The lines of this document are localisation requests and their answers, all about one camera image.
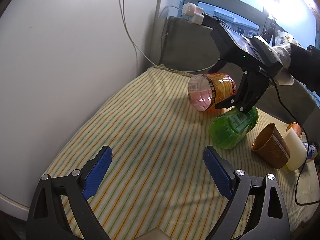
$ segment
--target copper cup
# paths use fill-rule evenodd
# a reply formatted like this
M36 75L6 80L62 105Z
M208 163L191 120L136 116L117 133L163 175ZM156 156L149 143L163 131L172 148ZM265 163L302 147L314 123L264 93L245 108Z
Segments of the copper cup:
M302 129L301 126L297 122L292 122L291 124L288 125L286 132L289 131L289 129L292 127L294 132L299 136L299 138L302 135Z
M252 150L275 169L288 162L290 151L274 123L268 124L256 137Z

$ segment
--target brown paper cup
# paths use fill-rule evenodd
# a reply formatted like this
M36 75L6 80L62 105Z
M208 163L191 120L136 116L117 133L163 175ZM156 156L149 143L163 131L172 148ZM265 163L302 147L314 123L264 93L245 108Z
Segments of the brown paper cup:
M274 123L268 124L259 133L252 150L275 169L282 168L290 158L288 146Z

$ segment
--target striped tablecloth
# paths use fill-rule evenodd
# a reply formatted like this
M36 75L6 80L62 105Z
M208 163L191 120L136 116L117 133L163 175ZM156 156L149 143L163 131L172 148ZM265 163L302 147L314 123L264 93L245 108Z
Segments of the striped tablecloth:
M111 97L46 171L52 177L67 175L82 168L103 145L112 148L111 166L97 194L89 199L111 239L133 239L155 227L173 240L204 239L227 203L202 158L204 148L211 144L210 121L221 112L197 112L191 106L187 95L190 77L184 72L149 68ZM287 127L258 111L256 127L233 150L217 151L249 175L276 175L293 231L313 215L317 205L294 203L297 171L275 170L251 152L255 137L267 124L275 123L282 135ZM298 191L301 202L319 199L313 162L301 176ZM63 203L71 229L81 236L66 198ZM252 203L250 197L235 236L244 230Z

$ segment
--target screw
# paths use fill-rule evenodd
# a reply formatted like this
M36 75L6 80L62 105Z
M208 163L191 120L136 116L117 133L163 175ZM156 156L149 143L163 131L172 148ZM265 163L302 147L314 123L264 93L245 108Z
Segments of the screw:
M236 170L236 174L238 174L239 176L243 176L244 171L243 170Z
M80 171L79 170L73 170L72 172L71 172L71 175L72 176L78 176L80 174Z
M44 174L44 175L41 176L41 179L42 179L42 180L46 180L46 179L48 179L48 178L49 178L49 175L48 175L48 174Z
M267 175L267 177L268 177L268 179L271 179L271 180L275 179L275 176L273 174L271 174L271 173L269 173Z

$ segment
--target blue gripper pad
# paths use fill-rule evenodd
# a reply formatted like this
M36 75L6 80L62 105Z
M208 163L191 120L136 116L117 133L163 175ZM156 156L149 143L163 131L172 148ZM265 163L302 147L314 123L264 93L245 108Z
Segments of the blue gripper pad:
M213 181L215 182L220 194L222 196L225 196L228 200L231 199L233 195L232 190L232 180L226 170L223 168L222 164L220 162L223 162L226 160L223 160L217 153L218 156L215 156L215 154L212 152L215 151L213 147L206 147L203 152L203 160L205 165L207 166L207 169L213 178Z
M102 179L106 174L111 164L111 161L112 149L110 147L107 147L107 149L104 151L97 163L94 165L84 182L84 191L82 195L86 200L88 200L89 197L94 196L97 193L100 183L102 182Z

